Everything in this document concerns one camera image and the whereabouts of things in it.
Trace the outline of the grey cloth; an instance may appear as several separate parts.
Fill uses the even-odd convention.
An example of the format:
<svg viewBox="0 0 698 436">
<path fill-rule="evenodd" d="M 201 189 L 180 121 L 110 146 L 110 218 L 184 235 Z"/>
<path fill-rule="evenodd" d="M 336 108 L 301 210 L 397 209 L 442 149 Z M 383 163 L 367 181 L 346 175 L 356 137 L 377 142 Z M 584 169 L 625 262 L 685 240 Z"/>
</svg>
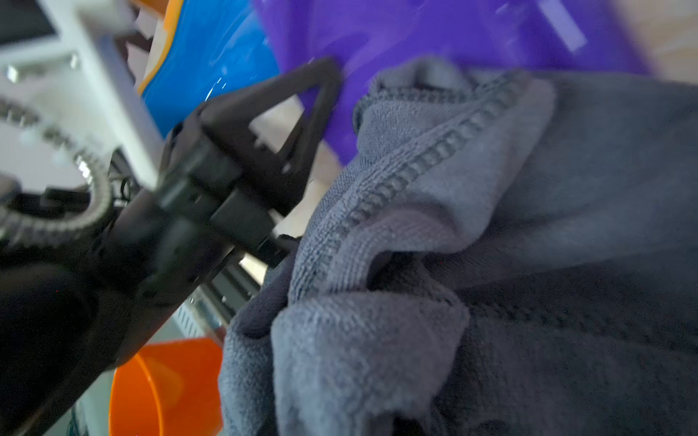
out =
<svg viewBox="0 0 698 436">
<path fill-rule="evenodd" d="M 426 57 L 353 122 L 227 330 L 225 434 L 696 434 L 695 85 Z"/>
</svg>

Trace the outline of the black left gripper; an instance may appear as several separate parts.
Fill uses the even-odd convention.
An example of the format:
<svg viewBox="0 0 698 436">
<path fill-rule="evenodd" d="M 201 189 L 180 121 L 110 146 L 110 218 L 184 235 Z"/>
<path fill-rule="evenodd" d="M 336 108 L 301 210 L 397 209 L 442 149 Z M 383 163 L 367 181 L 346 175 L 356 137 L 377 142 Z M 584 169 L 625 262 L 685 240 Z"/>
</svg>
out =
<svg viewBox="0 0 698 436">
<path fill-rule="evenodd" d="M 272 213 L 300 201 L 300 130 L 262 147 L 247 109 L 199 108 L 167 145 L 162 182 L 67 237 L 77 214 L 1 227 L 1 432 L 48 430 L 130 359 L 234 251 L 275 266 Z"/>
</svg>

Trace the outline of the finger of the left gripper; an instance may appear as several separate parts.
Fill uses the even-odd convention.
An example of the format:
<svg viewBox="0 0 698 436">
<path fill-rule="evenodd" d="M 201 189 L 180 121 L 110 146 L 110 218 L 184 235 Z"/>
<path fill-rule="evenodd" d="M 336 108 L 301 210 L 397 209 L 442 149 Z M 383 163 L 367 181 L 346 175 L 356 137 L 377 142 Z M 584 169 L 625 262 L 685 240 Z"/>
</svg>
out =
<svg viewBox="0 0 698 436">
<path fill-rule="evenodd" d="M 287 215 L 305 195 L 342 83 L 336 62 L 321 58 L 217 96 L 202 106 L 198 119 L 267 207 Z"/>
</svg>

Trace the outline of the purple boot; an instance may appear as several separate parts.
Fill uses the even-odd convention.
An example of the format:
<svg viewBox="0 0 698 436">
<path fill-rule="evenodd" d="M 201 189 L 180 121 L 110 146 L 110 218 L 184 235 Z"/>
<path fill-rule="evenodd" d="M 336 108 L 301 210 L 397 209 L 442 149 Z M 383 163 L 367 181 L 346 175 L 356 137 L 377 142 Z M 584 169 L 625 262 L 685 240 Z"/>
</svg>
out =
<svg viewBox="0 0 698 436">
<path fill-rule="evenodd" d="M 352 112 L 380 71 L 422 56 L 485 68 L 649 74 L 609 1 L 354 0 L 254 3 L 280 68 L 332 57 L 344 84 L 325 138 L 356 155 Z"/>
</svg>

